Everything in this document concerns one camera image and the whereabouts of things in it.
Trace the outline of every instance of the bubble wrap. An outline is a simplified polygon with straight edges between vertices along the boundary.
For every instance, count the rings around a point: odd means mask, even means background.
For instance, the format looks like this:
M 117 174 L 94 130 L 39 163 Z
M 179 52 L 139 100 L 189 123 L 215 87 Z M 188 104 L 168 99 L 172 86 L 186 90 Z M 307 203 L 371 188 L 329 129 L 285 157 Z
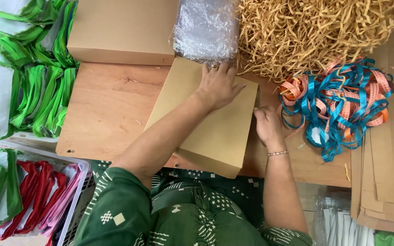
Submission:
M 238 4 L 237 0 L 180 0 L 170 39 L 178 55 L 209 66 L 236 61 Z

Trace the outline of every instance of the blue ribbon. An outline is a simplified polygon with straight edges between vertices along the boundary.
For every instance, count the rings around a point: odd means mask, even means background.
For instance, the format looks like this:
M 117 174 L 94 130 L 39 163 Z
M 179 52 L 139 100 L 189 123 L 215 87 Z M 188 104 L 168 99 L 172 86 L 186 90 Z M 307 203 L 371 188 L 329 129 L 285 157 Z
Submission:
M 302 98 L 299 98 L 296 103 L 293 105 L 292 111 L 288 109 L 288 106 L 282 100 L 282 95 L 279 96 L 279 99 L 282 103 L 282 112 L 281 118 L 284 123 L 293 129 L 298 129 L 304 123 L 305 120 L 308 121 L 306 126 L 306 139 L 308 142 L 318 148 L 322 148 L 321 156 L 324 161 L 333 161 L 334 156 L 337 154 L 341 154 L 343 152 L 343 146 L 349 149 L 355 149 L 362 145 L 362 139 L 367 130 L 366 123 L 371 120 L 376 114 L 378 114 L 381 110 L 385 109 L 388 106 L 388 101 L 386 99 L 381 99 L 375 101 L 370 107 L 370 111 L 368 114 L 365 114 L 367 109 L 367 93 L 365 91 L 365 87 L 369 82 L 369 78 L 372 75 L 372 70 L 382 72 L 377 68 L 373 68 L 372 66 L 375 64 L 375 60 L 373 59 L 359 59 L 351 64 L 337 65 L 335 71 L 327 75 L 325 78 L 317 77 L 310 72 L 305 72 L 308 76 L 308 87 L 305 88 L 306 93 Z M 344 79 L 343 81 L 333 81 L 333 79 Z M 338 97 L 335 93 L 332 96 L 325 95 L 322 93 L 323 90 L 331 90 L 331 89 L 339 89 L 341 86 L 353 87 L 355 90 L 350 88 L 346 88 L 349 91 L 359 94 L 360 99 L 356 98 L 346 98 L 344 96 Z M 384 94 L 385 98 L 389 98 L 392 94 L 392 91 Z M 321 119 L 318 117 L 318 113 L 316 110 L 316 101 L 315 99 L 322 101 L 326 105 L 327 116 L 330 117 L 329 120 L 329 140 L 325 141 L 325 128 L 327 124 L 327 120 Z M 336 101 L 336 109 L 334 111 L 331 110 L 329 105 L 326 102 L 326 99 L 330 99 L 331 101 Z M 345 101 L 354 102 L 360 104 L 360 109 L 357 112 L 354 112 L 348 120 L 343 119 L 340 115 L 340 111 L 343 108 L 343 104 Z M 300 125 L 293 126 L 291 125 L 284 117 L 283 112 L 287 115 L 295 115 L 301 114 L 302 121 Z M 338 128 L 338 123 L 343 124 L 347 128 L 350 129 L 351 134 L 354 135 L 355 141 L 353 142 L 344 142 L 344 130 L 340 130 Z M 317 127 L 320 130 L 320 144 L 316 143 L 312 138 L 312 130 Z

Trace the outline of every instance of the ribbon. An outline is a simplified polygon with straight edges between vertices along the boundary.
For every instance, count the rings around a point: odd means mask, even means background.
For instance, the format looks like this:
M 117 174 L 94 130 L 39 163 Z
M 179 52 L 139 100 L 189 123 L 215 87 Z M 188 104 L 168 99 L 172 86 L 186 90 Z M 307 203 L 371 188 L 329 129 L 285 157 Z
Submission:
M 393 77 L 374 68 L 375 60 L 358 58 L 353 63 L 332 63 L 319 75 L 305 72 L 290 76 L 279 87 L 281 105 L 278 113 L 294 131 L 305 127 L 306 139 L 322 148 L 324 161 L 332 161 L 343 146 L 355 149 L 362 145 L 366 129 L 388 119 L 387 98 L 394 93 Z M 302 116 L 298 126 L 285 115 Z M 320 143 L 313 139 L 313 129 Z

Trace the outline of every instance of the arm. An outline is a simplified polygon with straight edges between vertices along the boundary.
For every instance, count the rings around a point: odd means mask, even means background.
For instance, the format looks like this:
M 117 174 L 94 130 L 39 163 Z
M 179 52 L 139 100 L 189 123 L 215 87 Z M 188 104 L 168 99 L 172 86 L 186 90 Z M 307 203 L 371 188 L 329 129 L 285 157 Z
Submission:
M 254 110 L 257 133 L 268 153 L 287 150 L 281 121 L 273 107 Z M 268 227 L 308 233 L 288 154 L 270 156 L 264 181 L 264 217 Z
M 150 189 L 151 177 L 166 164 L 195 126 L 212 110 L 231 103 L 246 86 L 233 86 L 235 75 L 236 69 L 228 69 L 226 63 L 218 70 L 210 71 L 204 64 L 200 87 L 177 108 L 143 132 L 111 167 L 121 167 L 133 173 Z

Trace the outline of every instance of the green dress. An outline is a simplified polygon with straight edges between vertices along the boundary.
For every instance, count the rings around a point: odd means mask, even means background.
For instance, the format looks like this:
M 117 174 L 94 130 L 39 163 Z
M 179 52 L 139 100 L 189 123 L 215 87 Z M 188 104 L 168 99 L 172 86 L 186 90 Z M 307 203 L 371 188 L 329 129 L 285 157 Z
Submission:
M 306 233 L 264 228 L 263 179 L 162 168 L 150 191 L 110 164 L 91 161 L 97 186 L 74 246 L 312 245 Z

